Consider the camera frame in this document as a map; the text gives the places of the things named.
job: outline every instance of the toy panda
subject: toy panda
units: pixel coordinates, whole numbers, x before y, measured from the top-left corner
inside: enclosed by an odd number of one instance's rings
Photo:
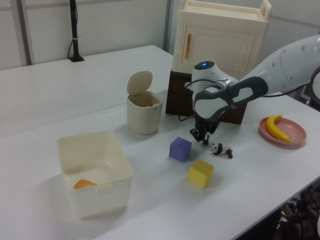
[[[222,145],[222,143],[212,144],[212,148],[210,150],[213,152],[213,155],[219,155],[221,153],[227,154],[228,158],[232,159],[234,156],[232,155],[232,148],[228,145]]]

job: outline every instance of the yellow banana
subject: yellow banana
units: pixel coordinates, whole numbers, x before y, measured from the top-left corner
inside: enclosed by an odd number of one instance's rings
[[[275,121],[280,118],[282,118],[282,115],[268,117],[265,127],[274,138],[291,143],[290,137],[275,125]]]

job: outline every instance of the microphone stand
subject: microphone stand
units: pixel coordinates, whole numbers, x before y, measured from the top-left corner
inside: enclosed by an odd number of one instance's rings
[[[70,57],[69,59],[71,60],[71,62],[75,63],[75,62],[84,61],[84,58],[79,54],[79,47],[78,47],[76,0],[70,0],[70,13],[71,13],[73,57]]]

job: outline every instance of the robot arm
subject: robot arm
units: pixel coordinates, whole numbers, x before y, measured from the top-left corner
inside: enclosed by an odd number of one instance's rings
[[[223,112],[307,84],[319,66],[320,35],[275,51],[240,81],[221,71],[212,61],[197,64],[191,79],[195,128],[190,133],[198,142],[208,144],[208,137],[217,129]]]

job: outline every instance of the pink plate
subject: pink plate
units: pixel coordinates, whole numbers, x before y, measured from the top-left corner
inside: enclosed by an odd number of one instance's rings
[[[278,119],[275,122],[275,125],[290,137],[291,142],[282,141],[274,138],[266,128],[267,119],[268,118],[265,117],[260,121],[259,128],[261,133],[271,141],[283,145],[298,145],[305,141],[307,137],[306,131],[299,124],[283,117]]]

